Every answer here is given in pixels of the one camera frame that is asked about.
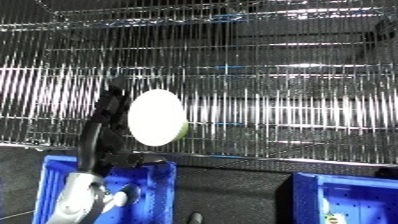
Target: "dark floor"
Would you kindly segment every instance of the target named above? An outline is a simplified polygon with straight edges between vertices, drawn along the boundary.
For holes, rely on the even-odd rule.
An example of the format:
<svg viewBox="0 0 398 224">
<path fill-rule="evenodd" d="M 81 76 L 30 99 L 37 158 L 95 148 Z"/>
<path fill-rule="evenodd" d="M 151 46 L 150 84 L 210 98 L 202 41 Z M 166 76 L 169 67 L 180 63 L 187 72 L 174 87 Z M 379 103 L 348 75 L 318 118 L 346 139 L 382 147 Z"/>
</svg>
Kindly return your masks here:
<svg viewBox="0 0 398 224">
<path fill-rule="evenodd" d="M 0 216 L 3 218 L 0 223 L 30 222 L 44 156 L 44 153 L 17 148 L 4 148 L 0 151 L 3 198 Z M 194 211 L 202 213 L 206 223 L 211 224 L 292 223 L 288 172 L 298 170 L 357 175 L 372 175 L 374 172 L 374 168 L 358 169 L 336 165 L 271 166 L 266 162 L 246 163 L 251 165 L 244 167 L 231 164 L 229 169 L 179 167 L 174 223 L 185 223 Z M 261 167 L 268 172 L 255 171 Z M 272 168 L 287 172 L 270 172 Z"/>
</svg>

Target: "wire shelf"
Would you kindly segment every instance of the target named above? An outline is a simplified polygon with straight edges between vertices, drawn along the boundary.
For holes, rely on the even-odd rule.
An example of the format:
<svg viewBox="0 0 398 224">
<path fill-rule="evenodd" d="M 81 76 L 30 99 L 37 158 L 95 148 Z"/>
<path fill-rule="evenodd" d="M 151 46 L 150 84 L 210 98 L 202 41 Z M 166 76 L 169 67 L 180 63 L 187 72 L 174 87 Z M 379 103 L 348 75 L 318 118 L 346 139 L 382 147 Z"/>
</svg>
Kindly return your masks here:
<svg viewBox="0 0 398 224">
<path fill-rule="evenodd" d="M 397 6 L 36 0 L 0 22 L 0 141 L 70 149 L 104 83 L 184 102 L 188 136 L 126 150 L 395 164 Z"/>
</svg>

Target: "white ball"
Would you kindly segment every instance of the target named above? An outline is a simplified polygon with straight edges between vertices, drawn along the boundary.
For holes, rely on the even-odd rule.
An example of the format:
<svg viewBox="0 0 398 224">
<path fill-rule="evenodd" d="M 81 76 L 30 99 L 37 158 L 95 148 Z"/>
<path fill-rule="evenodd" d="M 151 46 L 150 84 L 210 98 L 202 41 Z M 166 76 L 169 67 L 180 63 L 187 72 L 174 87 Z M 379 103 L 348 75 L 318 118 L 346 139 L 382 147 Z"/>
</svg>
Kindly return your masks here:
<svg viewBox="0 0 398 224">
<path fill-rule="evenodd" d="M 168 144 L 188 131 L 181 101 L 161 89 L 145 92 L 131 104 L 128 125 L 137 141 L 148 146 Z"/>
</svg>

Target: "blue plastic bin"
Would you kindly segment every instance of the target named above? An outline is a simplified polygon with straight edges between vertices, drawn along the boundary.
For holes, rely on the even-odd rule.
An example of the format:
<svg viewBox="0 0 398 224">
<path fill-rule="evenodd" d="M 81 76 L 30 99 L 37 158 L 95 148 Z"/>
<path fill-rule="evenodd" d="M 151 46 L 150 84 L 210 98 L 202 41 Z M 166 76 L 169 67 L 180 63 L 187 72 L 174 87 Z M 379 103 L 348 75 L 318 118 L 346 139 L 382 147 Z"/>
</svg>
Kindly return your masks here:
<svg viewBox="0 0 398 224">
<path fill-rule="evenodd" d="M 33 223 L 45 223 L 54 211 L 59 193 L 64 187 L 68 173 L 75 171 L 76 158 L 47 156 L 44 160 L 38 199 Z M 115 207 L 102 214 L 97 224 L 147 224 L 173 223 L 173 200 L 176 166 L 174 163 L 148 165 L 138 169 L 112 169 L 105 181 L 108 189 L 115 193 L 126 184 L 141 189 L 136 204 Z"/>
<path fill-rule="evenodd" d="M 398 223 L 398 181 L 296 173 L 293 188 L 297 224 Z"/>
</svg>

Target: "metal grid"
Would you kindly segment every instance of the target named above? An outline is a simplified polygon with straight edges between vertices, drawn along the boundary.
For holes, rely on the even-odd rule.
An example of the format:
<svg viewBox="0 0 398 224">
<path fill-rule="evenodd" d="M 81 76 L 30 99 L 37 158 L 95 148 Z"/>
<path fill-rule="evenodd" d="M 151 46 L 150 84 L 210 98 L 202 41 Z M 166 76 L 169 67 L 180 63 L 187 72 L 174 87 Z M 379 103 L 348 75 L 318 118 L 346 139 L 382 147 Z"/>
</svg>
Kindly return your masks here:
<svg viewBox="0 0 398 224">
<path fill-rule="evenodd" d="M 183 100 L 191 131 L 127 150 L 397 162 L 398 3 L 36 0 L 1 18 L 0 141 L 76 146 L 103 82 Z"/>
</svg>

